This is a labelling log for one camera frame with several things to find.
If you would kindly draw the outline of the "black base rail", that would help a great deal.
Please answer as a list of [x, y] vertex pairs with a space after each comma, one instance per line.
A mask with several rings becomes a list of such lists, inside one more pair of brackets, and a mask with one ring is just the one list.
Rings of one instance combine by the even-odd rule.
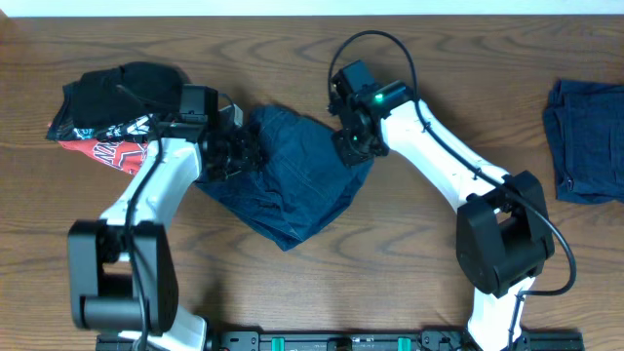
[[[417, 333], [321, 334], [232, 331], [213, 338], [207, 350], [222, 351], [470, 351], [478, 348], [463, 331]], [[514, 342], [518, 351], [583, 351], [582, 334], [525, 331]]]

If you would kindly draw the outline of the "dark blue shorts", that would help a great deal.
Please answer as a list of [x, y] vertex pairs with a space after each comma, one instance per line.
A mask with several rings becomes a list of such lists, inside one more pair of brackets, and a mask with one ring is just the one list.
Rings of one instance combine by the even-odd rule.
[[251, 112], [265, 161], [256, 172], [197, 182], [251, 229], [288, 251], [321, 232], [353, 202], [373, 161], [346, 167], [333, 130], [279, 105]]

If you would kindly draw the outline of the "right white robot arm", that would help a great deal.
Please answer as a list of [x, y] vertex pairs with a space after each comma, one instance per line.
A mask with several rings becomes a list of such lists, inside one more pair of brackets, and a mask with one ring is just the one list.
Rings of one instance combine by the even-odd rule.
[[355, 166], [395, 151], [456, 214], [455, 254], [474, 286], [467, 331], [481, 350], [510, 350], [521, 337], [524, 298], [555, 252], [543, 188], [529, 172], [511, 175], [471, 150], [405, 83], [330, 83], [333, 136], [343, 163]]

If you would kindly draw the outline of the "red printed shirt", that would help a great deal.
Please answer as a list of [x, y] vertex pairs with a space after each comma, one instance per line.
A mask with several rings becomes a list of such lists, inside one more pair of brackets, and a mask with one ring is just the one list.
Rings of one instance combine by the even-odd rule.
[[70, 121], [48, 125], [46, 139], [63, 148], [81, 152], [119, 171], [135, 175], [147, 155], [144, 137], [149, 132], [149, 115], [129, 123], [103, 129], [79, 129]]

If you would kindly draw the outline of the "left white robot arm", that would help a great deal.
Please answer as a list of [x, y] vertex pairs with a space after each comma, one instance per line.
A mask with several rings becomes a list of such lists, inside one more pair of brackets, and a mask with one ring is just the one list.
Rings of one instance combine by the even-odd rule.
[[147, 156], [126, 190], [97, 219], [79, 219], [67, 236], [74, 325], [113, 332], [111, 350], [216, 350], [206, 319], [178, 302], [167, 232], [197, 180], [254, 171], [257, 133], [173, 123], [152, 132]]

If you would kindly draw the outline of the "folded navy garment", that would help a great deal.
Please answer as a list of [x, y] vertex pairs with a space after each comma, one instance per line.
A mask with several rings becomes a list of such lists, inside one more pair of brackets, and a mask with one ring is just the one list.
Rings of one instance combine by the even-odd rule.
[[557, 81], [543, 126], [558, 200], [585, 205], [623, 201], [621, 85]]

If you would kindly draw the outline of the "folded black garment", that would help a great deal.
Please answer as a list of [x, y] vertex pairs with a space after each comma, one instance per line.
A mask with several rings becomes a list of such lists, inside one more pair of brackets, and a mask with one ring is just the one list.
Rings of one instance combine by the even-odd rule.
[[62, 87], [46, 139], [142, 142], [151, 121], [178, 111], [188, 82], [178, 67], [146, 61], [86, 72]]

